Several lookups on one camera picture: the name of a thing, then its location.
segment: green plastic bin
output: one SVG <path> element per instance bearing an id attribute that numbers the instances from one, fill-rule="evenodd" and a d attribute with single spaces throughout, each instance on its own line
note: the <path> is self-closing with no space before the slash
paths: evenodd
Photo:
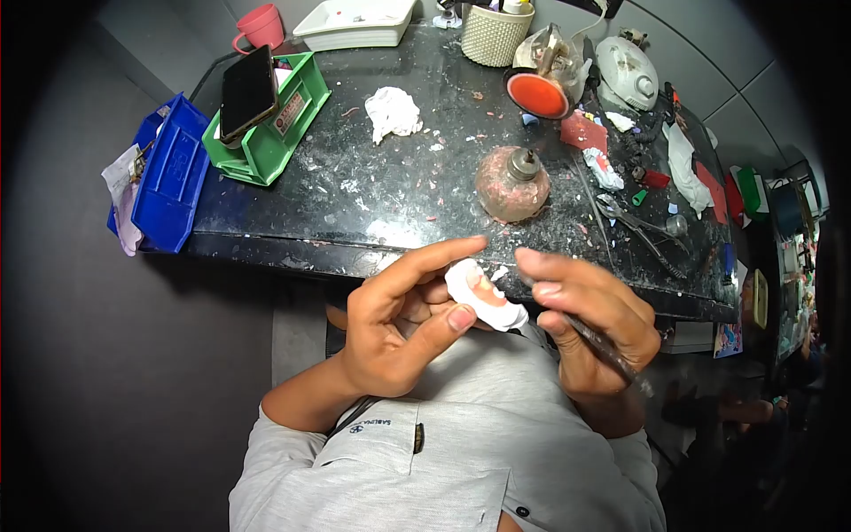
<path id="1" fill-rule="evenodd" d="M 202 137 L 210 162 L 222 174 L 262 186 L 269 186 L 283 172 L 301 137 L 331 95 L 313 52 L 276 55 L 275 59 L 286 59 L 293 67 L 277 89 L 278 112 L 249 129 L 238 148 L 228 148 L 213 138 L 219 127 L 218 112 Z"/>
<path id="2" fill-rule="evenodd" d="M 762 206 L 762 201 L 759 199 L 759 191 L 757 190 L 757 174 L 750 166 L 745 166 L 739 170 L 737 177 L 739 178 L 739 192 L 742 195 L 742 203 L 745 206 L 745 213 L 754 220 L 764 220 L 765 213 L 757 212 Z"/>

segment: phone screen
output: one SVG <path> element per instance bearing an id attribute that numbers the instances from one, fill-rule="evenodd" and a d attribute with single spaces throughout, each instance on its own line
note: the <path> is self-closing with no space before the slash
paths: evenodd
<path id="1" fill-rule="evenodd" d="M 234 63 L 222 77 L 221 137 L 233 134 L 267 112 L 275 105 L 276 92 L 269 45 Z"/>

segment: hand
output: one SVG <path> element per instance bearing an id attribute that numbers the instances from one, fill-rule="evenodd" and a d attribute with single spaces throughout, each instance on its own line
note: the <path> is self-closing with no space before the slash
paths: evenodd
<path id="1" fill-rule="evenodd" d="M 593 403 L 624 390 L 620 373 L 594 356 L 563 312 L 608 335 L 626 362 L 641 371 L 660 346 L 653 307 L 590 262 L 525 248 L 518 249 L 515 258 L 521 272 L 542 281 L 532 288 L 535 300 L 553 309 L 538 316 L 538 325 L 558 346 L 558 374 L 565 393 L 577 403 Z"/>
<path id="2" fill-rule="evenodd" d="M 357 393 L 410 392 L 428 363 L 476 322 L 472 307 L 449 299 L 443 273 L 487 245 L 486 237 L 455 238 L 409 251 L 349 295 L 346 346 L 336 357 Z M 399 318 L 419 325 L 407 340 Z"/>

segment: dental model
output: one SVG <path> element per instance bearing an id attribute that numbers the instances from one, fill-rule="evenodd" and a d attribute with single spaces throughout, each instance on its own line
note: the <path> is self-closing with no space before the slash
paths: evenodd
<path id="1" fill-rule="evenodd" d="M 473 307 L 478 318 L 494 330 L 504 333 L 523 326 L 529 320 L 526 307 L 509 303 L 475 259 L 464 259 L 454 264 L 444 278 L 452 299 Z"/>

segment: blue plastic bin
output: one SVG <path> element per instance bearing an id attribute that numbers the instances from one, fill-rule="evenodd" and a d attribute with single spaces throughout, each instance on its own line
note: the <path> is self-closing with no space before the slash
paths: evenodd
<path id="1" fill-rule="evenodd" d="M 163 113 L 163 118 L 160 112 L 166 106 L 168 114 Z M 157 136 L 160 124 L 163 127 Z M 209 119 L 183 93 L 142 120 L 133 143 L 144 149 L 156 140 L 145 155 L 145 171 L 130 217 L 145 235 L 140 251 L 177 253 L 189 237 L 209 167 L 201 142 L 208 125 Z M 110 207 L 106 226 L 117 235 L 114 213 L 115 208 Z"/>

